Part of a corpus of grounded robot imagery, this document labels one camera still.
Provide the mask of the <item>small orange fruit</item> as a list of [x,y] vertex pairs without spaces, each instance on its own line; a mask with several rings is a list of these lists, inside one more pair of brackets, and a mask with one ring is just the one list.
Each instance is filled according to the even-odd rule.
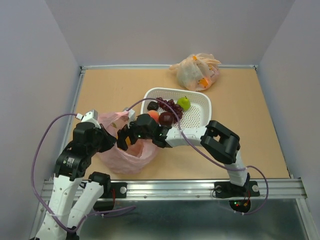
[[125,142],[126,142],[126,144],[127,144],[128,146],[130,146],[130,145],[131,145],[131,140],[130,140],[130,138],[129,138],[129,137],[127,137],[127,138],[125,139]]

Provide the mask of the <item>pink plastic bag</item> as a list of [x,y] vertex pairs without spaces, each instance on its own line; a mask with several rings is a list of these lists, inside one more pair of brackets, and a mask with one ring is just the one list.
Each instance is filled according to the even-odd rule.
[[[98,122],[114,137],[118,136],[117,132],[122,127],[127,126],[128,119],[126,111],[98,115]],[[129,145],[126,151],[115,145],[97,156],[112,172],[130,175],[140,173],[157,156],[158,150],[151,140],[139,139],[134,145]]]

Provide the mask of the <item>orange peach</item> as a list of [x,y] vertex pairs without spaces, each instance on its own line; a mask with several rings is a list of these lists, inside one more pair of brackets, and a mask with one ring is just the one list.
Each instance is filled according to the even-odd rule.
[[155,122],[158,124],[159,123],[159,113],[156,110],[149,110],[147,114],[155,120]]

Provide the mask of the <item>dark brown chestnut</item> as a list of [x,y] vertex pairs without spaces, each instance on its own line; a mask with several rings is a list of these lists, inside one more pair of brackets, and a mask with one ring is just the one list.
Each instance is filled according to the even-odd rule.
[[147,105],[148,111],[157,111],[159,109],[159,105],[156,101],[150,101]]

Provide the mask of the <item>dark red plum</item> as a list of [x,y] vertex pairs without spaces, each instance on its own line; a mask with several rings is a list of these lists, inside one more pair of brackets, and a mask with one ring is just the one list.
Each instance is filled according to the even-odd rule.
[[159,115],[158,122],[162,126],[171,126],[174,122],[174,115],[171,112],[162,112]]

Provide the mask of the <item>dark red grape bunch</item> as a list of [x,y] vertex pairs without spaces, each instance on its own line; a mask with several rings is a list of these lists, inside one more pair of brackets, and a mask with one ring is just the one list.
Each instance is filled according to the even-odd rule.
[[178,121],[176,115],[178,116],[179,120],[182,119],[184,110],[179,104],[175,103],[173,99],[165,100],[162,97],[157,97],[156,100],[160,108],[162,108],[164,111],[169,112],[173,115],[174,124],[177,123]]

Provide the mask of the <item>green pear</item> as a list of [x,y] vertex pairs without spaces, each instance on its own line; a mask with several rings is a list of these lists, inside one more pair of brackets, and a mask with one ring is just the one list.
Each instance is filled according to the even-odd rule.
[[189,108],[191,107],[191,102],[186,96],[179,98],[177,104],[180,105],[180,107],[183,108],[184,111],[189,110]]

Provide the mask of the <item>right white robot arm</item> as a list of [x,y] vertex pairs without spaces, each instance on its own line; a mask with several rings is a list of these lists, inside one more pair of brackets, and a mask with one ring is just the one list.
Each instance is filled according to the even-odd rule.
[[159,148],[203,147],[227,170],[233,194],[242,195],[249,188],[250,174],[242,160],[240,137],[216,120],[197,128],[179,129],[160,125],[145,113],[117,131],[117,146],[120,149],[128,149],[127,139],[131,145],[140,139],[151,140]]

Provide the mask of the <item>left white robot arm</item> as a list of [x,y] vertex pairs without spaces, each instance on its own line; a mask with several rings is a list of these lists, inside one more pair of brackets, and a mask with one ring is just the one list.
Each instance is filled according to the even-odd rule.
[[58,157],[49,203],[39,201],[46,209],[44,220],[35,235],[36,240],[76,240],[81,227],[99,197],[111,193],[111,177],[94,172],[89,176],[82,195],[74,202],[78,187],[96,153],[110,150],[116,138],[102,124],[78,123],[72,141]]

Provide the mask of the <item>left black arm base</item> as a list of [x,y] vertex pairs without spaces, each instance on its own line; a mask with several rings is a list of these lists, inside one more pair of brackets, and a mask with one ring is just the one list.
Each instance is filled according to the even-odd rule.
[[111,182],[107,187],[104,187],[102,199],[125,199],[127,197],[127,186],[126,182]]

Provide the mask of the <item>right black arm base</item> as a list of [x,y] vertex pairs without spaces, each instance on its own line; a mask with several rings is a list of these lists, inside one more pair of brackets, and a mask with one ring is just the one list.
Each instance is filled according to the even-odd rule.
[[214,183],[212,196],[218,199],[259,197],[260,191],[256,181],[249,181],[245,186],[238,186],[229,181],[217,181]]

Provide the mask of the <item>orange white plastic bag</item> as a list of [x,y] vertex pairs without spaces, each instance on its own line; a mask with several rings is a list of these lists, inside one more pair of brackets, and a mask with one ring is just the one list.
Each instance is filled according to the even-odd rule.
[[221,62],[212,54],[191,54],[180,63],[173,64],[169,70],[175,75],[178,84],[193,92],[209,89],[220,76]]

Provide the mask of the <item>white perforated plastic basket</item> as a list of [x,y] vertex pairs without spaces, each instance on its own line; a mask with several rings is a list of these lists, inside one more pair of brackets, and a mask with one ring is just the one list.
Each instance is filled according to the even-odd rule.
[[148,90],[144,96],[144,98],[153,99],[158,97],[167,101],[173,99],[175,103],[182,97],[189,99],[190,108],[182,114],[182,119],[180,120],[182,129],[205,126],[212,118],[211,101],[203,93],[175,88],[155,87]]

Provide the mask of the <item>aluminium front rail frame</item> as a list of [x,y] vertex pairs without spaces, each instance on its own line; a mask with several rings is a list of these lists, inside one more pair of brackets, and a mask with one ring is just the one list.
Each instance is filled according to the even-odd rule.
[[[204,149],[201,153],[203,157],[224,169],[222,164],[214,160],[213,157]],[[256,181],[259,187],[260,196],[245,196],[245,197],[232,197],[232,198],[215,198],[212,196],[212,191],[215,182],[230,182],[222,180],[206,181],[186,181],[186,180],[152,180],[152,181],[136,181],[127,182],[126,198],[129,201],[183,201],[190,200],[192,197],[199,197],[201,191],[205,191],[209,198],[217,200],[228,200],[232,211],[236,214],[247,216],[253,214],[249,208],[251,199],[263,198],[267,199],[305,199],[307,197],[303,183],[299,179],[286,179],[283,181],[272,180],[263,178]],[[74,202],[77,202],[79,187],[76,191]]]

